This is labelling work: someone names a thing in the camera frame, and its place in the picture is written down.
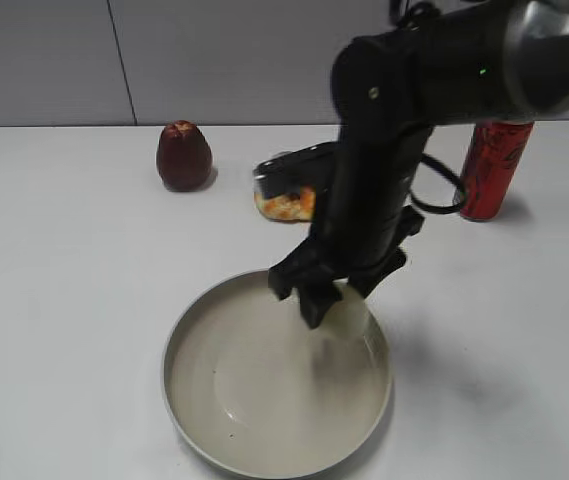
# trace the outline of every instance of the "gray wall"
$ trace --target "gray wall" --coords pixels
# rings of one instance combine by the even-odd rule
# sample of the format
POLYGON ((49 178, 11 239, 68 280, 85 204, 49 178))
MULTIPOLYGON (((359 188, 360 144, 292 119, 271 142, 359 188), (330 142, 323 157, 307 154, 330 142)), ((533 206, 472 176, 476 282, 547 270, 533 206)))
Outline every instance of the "gray wall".
POLYGON ((353 36, 387 28, 388 0, 111 6, 0 0, 0 125, 333 122, 331 63, 353 36))
POLYGON ((105 0, 0 0, 0 125, 132 121, 105 0))

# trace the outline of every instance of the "table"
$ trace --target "table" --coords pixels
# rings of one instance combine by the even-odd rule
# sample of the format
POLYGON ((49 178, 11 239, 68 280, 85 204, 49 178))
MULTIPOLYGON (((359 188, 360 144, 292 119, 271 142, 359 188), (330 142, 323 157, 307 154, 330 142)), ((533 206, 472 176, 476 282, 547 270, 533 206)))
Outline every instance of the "table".
MULTIPOLYGON (((336 128, 203 130, 217 179, 176 194, 159 128, 0 129, 1 479, 226 478, 175 436, 162 347, 198 294, 302 240, 257 213, 251 169, 336 128)), ((459 169, 470 132, 428 150, 459 169)), ((499 218, 429 216, 406 250, 370 297, 393 408, 325 478, 569 478, 569 122, 537 125, 499 218)))

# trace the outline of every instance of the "soda can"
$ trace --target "soda can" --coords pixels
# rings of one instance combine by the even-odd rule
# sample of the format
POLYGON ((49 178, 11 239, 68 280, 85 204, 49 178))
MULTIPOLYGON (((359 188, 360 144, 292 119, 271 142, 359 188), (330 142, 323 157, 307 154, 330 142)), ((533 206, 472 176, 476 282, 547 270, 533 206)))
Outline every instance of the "soda can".
POLYGON ((522 157, 534 122, 485 122, 475 125, 462 169, 467 200, 460 215, 486 221, 497 215, 522 157))

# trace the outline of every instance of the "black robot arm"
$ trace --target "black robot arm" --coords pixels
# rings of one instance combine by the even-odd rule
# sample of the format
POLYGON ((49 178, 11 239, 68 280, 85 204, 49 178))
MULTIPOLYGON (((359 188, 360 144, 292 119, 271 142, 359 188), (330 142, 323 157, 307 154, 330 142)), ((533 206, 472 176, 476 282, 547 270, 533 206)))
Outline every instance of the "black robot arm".
POLYGON ((423 223, 404 204, 436 125, 569 108, 569 1, 492 0, 443 16, 418 4, 400 28, 354 39, 331 88, 337 142, 256 170, 267 198, 282 193, 287 170, 300 183, 308 172, 317 190, 308 237, 269 270, 280 299, 297 290, 311 328, 341 298, 334 280, 365 297, 404 265, 399 246, 423 223))

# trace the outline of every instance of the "red apple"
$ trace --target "red apple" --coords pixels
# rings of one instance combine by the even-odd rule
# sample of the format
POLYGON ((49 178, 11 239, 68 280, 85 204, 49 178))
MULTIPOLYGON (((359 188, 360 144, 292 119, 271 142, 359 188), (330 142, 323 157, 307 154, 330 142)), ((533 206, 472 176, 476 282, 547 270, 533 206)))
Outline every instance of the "red apple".
POLYGON ((162 130, 155 160, 166 188, 186 192, 206 181, 213 155, 197 125, 180 120, 162 130))

